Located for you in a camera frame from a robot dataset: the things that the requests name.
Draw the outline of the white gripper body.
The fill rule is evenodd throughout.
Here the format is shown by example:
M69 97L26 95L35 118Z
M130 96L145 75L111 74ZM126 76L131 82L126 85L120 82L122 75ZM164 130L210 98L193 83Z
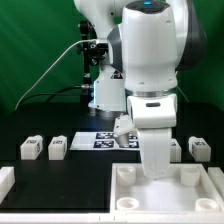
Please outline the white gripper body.
M129 96L127 109L137 132L144 175L153 179L164 176L170 164L172 128L176 126L176 95Z

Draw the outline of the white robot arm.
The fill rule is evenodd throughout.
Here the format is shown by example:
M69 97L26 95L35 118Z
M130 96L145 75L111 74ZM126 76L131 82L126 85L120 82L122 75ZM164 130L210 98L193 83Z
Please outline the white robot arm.
M194 67L206 36L192 0L74 0L93 26L99 76L88 104L114 116L115 139L137 133L143 172L163 176L176 126L176 72Z

